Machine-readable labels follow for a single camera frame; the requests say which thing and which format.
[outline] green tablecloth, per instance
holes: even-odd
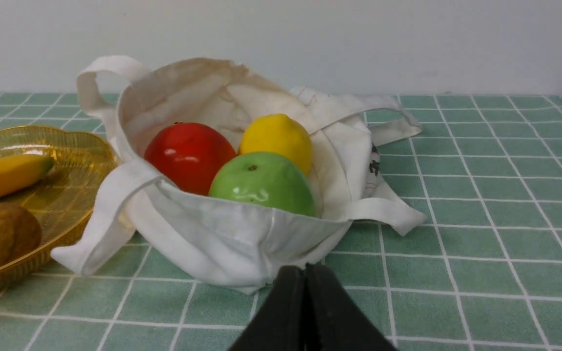
[[[429,220],[355,224],[325,264],[401,351],[562,350],[562,100],[399,98],[425,130],[381,169]],[[105,133],[75,94],[0,94],[0,129],[22,124]],[[222,351],[268,291],[197,283],[136,235],[94,277],[53,263],[0,293],[0,350]]]

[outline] plate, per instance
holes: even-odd
[[[47,126],[0,131],[0,157],[28,153],[50,155],[53,169],[34,186],[2,197],[0,202],[15,202],[33,213],[42,225],[42,241],[31,253],[0,266],[0,289],[47,264],[54,247],[80,239],[99,186],[117,165],[109,144],[92,133]]]

